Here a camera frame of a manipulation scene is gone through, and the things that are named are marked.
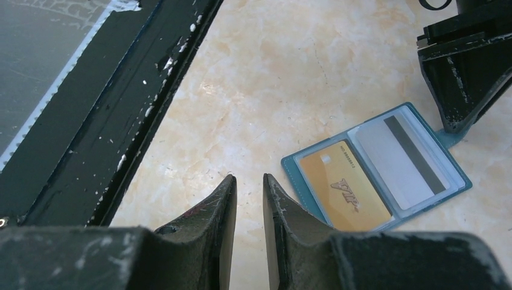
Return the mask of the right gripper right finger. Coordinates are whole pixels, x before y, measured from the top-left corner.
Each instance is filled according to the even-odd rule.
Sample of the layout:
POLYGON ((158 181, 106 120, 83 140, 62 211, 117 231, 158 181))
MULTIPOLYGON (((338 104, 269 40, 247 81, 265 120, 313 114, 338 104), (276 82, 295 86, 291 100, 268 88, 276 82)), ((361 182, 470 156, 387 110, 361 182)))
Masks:
POLYGON ((509 289, 490 248, 460 232, 334 229, 263 176, 271 289, 509 289))

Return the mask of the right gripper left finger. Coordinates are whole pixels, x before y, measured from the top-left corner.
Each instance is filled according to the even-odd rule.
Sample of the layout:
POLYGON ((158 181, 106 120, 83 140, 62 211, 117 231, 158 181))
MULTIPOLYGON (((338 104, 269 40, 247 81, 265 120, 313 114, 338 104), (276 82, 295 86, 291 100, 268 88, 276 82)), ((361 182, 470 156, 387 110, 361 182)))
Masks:
POLYGON ((1 231, 2 289, 228 289, 237 181, 171 222, 1 231))

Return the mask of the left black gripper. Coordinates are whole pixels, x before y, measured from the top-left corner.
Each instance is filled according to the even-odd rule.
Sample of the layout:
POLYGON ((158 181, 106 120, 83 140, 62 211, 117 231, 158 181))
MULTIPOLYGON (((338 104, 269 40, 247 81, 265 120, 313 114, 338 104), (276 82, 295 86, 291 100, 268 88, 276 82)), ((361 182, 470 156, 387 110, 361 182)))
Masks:
POLYGON ((511 1, 456 1, 417 37, 421 73, 444 130, 460 134, 511 86, 511 1))

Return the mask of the yellow credit card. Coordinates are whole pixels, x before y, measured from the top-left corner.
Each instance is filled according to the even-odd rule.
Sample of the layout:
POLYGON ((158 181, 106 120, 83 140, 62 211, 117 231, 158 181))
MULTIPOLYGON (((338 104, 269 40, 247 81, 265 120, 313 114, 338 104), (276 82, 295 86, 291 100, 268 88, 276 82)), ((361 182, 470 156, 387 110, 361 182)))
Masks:
POLYGON ((369 231, 392 220, 348 140, 299 159, 314 199, 326 220, 342 231, 369 231))

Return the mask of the blue card holder wallet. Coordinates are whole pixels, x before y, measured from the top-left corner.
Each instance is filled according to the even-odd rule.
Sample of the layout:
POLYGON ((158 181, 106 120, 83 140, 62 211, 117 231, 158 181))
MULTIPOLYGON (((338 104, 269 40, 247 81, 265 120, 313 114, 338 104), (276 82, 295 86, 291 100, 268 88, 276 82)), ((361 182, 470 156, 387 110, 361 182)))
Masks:
POLYGON ((360 162, 383 202, 392 213, 391 221, 369 231, 382 231, 394 228, 472 187, 471 180, 450 154, 447 146, 440 140, 439 135, 426 123, 425 119, 420 115, 417 109, 411 103, 407 102, 337 135, 288 155, 281 160, 281 165, 286 172, 296 195, 298 196, 300 204, 306 211, 328 226, 333 227, 326 220, 321 209, 316 203, 309 184, 299 167, 299 159, 341 140, 348 140, 357 160, 360 162), (408 210, 400 209, 394 197, 381 179, 378 171, 373 166, 369 157, 363 151, 362 146, 355 137, 355 133, 358 129, 375 122, 376 120, 382 120, 391 115, 402 115, 407 120, 420 143, 424 146, 429 156, 434 159, 437 166, 440 168, 443 175, 449 180, 451 185, 450 189, 437 194, 408 210))

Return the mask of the white magnetic stripe card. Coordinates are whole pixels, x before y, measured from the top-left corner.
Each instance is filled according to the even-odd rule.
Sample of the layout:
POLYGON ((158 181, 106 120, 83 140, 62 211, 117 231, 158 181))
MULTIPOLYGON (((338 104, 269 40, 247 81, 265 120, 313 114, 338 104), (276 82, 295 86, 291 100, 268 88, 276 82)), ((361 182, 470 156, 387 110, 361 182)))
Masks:
POLYGON ((402 115, 376 120, 355 133, 357 141, 402 210, 451 185, 402 115))

